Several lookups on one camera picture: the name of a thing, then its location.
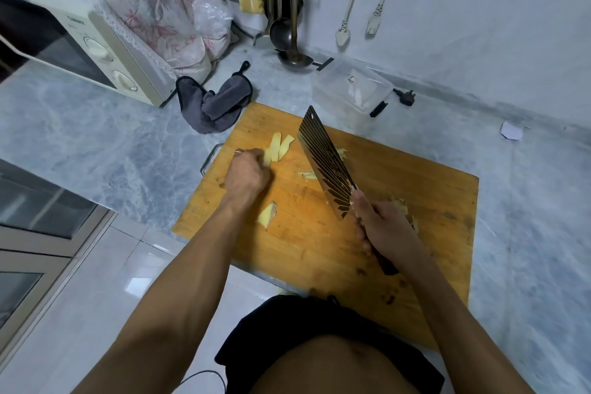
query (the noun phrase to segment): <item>microwave knob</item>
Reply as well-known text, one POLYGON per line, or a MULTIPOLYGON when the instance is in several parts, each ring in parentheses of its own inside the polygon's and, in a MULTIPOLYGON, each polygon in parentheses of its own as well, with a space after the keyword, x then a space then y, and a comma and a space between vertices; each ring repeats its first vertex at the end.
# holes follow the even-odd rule
POLYGON ((94 39, 86 36, 84 38, 84 43, 86 44, 86 47, 88 47, 88 54, 92 57, 104 62, 113 61, 113 55, 94 39))
POLYGON ((113 70, 113 77, 115 78, 115 80, 117 80, 119 84, 123 86, 124 89, 127 89, 128 91, 138 90, 138 87, 131 80, 131 78, 123 75, 120 71, 113 70))

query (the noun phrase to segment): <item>microwave door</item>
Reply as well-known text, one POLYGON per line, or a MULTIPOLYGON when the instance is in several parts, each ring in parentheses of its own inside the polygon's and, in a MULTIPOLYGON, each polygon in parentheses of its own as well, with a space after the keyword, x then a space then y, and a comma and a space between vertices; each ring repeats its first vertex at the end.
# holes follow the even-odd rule
POLYGON ((0 40, 26 58, 115 88, 62 24, 43 7, 25 0, 0 0, 0 40))

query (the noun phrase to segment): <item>gray cloth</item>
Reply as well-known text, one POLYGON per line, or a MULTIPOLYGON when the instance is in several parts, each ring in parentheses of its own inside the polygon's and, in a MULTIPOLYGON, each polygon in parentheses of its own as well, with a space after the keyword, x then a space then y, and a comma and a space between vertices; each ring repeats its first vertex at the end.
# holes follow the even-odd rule
POLYGON ((240 116, 243 107, 251 102, 252 84, 242 72, 251 64, 232 74, 216 94, 205 91, 201 84, 191 77, 180 77, 174 92, 179 95, 181 114, 196 132, 219 133, 230 128, 240 116))

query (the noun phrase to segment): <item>bare belly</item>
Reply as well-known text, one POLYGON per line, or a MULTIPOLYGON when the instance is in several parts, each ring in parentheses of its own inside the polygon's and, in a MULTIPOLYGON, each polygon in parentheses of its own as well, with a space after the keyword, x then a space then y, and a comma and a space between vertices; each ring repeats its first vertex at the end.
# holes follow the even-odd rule
POLYGON ((336 336, 322 336, 291 349, 252 387, 252 394, 401 393, 413 385, 379 350, 336 336))

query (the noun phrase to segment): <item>wooden cutting board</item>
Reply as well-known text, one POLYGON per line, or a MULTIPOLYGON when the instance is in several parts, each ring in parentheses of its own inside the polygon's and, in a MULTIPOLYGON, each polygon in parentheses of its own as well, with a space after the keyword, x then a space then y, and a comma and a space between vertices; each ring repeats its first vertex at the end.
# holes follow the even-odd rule
MULTIPOLYGON (((191 238, 218 206, 220 188, 236 148, 262 148, 280 131, 297 138, 301 117, 251 103, 205 174, 173 232, 191 238)), ((468 302, 478 178, 379 143, 327 128, 345 165, 373 201, 403 198, 418 219, 419 236, 439 267, 468 302)), ((338 220, 318 181, 298 172, 310 164, 296 139, 271 165, 272 183, 253 206, 233 258, 251 269, 339 302, 419 344, 436 348, 417 299, 402 275, 385 276, 355 237, 352 216, 338 220), (271 201, 277 216, 268 230, 255 219, 271 201)))

